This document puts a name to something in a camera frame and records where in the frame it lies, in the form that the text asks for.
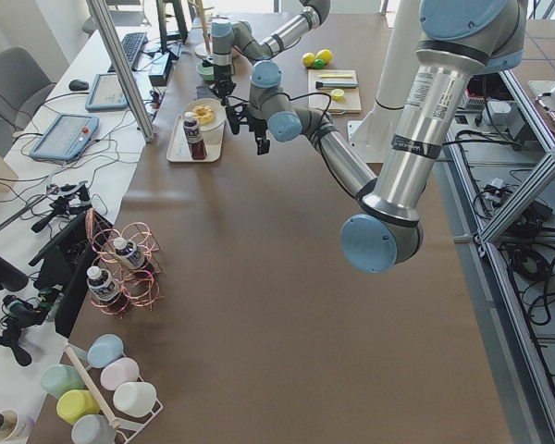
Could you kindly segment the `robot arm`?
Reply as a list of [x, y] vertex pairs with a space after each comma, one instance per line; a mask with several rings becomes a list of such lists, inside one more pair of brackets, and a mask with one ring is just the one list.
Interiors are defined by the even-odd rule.
[[422, 36], [415, 47], [418, 69], [390, 149], [375, 173], [339, 133], [326, 110], [295, 105], [281, 86], [275, 57], [322, 25], [327, 1], [306, 1], [302, 11], [264, 40], [243, 21], [212, 25], [214, 94], [226, 102], [235, 85], [232, 52], [253, 66], [248, 100], [228, 105], [233, 132], [247, 126], [259, 153], [271, 140], [305, 137], [332, 177], [360, 206], [340, 232], [346, 260], [366, 273], [379, 273], [413, 257], [423, 231], [417, 210], [440, 154], [450, 122], [475, 75], [516, 67], [524, 50], [524, 1], [424, 1], [418, 18]]
[[212, 21], [212, 92], [224, 105], [236, 84], [232, 80], [232, 50], [236, 48], [251, 63], [270, 60], [294, 46], [307, 32], [317, 29], [330, 12], [329, 0], [301, 1], [302, 11], [262, 41], [253, 36], [251, 25], [242, 20], [218, 18]]

